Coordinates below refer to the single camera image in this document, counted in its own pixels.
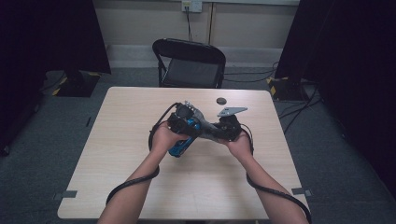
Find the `hand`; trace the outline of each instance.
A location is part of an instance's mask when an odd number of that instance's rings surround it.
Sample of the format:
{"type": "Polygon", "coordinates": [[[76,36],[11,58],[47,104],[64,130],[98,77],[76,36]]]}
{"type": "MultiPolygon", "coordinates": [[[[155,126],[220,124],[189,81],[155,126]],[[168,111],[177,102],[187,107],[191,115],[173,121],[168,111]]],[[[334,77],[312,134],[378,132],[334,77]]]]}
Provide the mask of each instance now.
{"type": "Polygon", "coordinates": [[[225,145],[239,161],[244,158],[252,157],[250,151],[250,140],[248,134],[242,131],[234,141],[230,142],[224,139],[219,139],[219,142],[225,145]]]}
{"type": "Polygon", "coordinates": [[[160,150],[165,152],[175,145],[179,140],[186,140],[189,137],[186,134],[173,133],[169,129],[167,121],[163,122],[155,132],[152,138],[151,150],[160,150]]]}

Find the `blue device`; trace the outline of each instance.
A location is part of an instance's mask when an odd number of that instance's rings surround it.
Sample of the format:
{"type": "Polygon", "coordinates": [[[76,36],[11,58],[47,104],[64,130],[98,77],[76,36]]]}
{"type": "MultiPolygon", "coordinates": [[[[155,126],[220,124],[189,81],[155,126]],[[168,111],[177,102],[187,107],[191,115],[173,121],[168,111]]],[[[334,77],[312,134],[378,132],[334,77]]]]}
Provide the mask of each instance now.
{"type": "MultiPolygon", "coordinates": [[[[196,132],[199,132],[201,130],[201,125],[197,119],[188,119],[187,120],[187,126],[190,128],[193,128],[196,130],[196,132]]],[[[180,140],[175,143],[171,149],[168,150],[169,154],[171,154],[174,157],[179,158],[183,153],[186,151],[186,149],[191,145],[191,143],[197,138],[197,136],[190,136],[187,140],[180,140]]]]}

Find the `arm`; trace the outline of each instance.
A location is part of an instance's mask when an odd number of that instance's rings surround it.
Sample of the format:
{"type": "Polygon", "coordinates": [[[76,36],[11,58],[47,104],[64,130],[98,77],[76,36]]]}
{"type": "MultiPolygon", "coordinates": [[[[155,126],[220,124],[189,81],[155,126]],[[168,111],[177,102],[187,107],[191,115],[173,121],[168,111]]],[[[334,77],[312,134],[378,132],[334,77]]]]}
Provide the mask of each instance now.
{"type": "MultiPolygon", "coordinates": [[[[151,151],[127,180],[152,174],[163,160],[167,150],[176,141],[186,138],[185,135],[172,133],[167,123],[163,123],[153,136],[151,151]]],[[[99,217],[98,223],[136,223],[146,200],[150,183],[150,180],[145,181],[117,192],[99,217]]]]}
{"type": "MultiPolygon", "coordinates": [[[[241,162],[253,182],[289,194],[253,158],[250,152],[250,143],[245,132],[241,132],[234,142],[219,141],[227,146],[230,152],[241,162]]],[[[271,193],[260,190],[256,191],[268,217],[273,223],[308,223],[303,210],[297,204],[271,193]]]]}

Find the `baseboard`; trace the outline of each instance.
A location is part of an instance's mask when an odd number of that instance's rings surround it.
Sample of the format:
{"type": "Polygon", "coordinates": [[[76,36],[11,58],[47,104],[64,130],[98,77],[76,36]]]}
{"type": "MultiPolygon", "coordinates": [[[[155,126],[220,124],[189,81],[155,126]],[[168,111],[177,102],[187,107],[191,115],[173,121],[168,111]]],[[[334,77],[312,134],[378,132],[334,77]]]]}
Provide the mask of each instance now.
{"type": "MultiPolygon", "coordinates": [[[[282,49],[245,49],[219,47],[227,59],[226,67],[272,67],[282,49]]],[[[106,48],[110,67],[157,67],[151,46],[109,45],[106,48]]]]}

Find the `power outlet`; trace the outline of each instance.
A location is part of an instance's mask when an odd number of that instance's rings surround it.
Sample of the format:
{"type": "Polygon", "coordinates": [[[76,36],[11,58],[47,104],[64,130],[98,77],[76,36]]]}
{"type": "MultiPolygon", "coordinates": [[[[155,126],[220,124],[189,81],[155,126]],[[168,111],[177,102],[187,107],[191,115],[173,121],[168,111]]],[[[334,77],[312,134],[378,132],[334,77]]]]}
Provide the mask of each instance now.
{"type": "Polygon", "coordinates": [[[181,1],[181,11],[187,11],[186,8],[188,9],[189,12],[192,12],[191,1],[181,1]]]}
{"type": "Polygon", "coordinates": [[[181,11],[202,12],[202,1],[181,1],[181,11]]]}

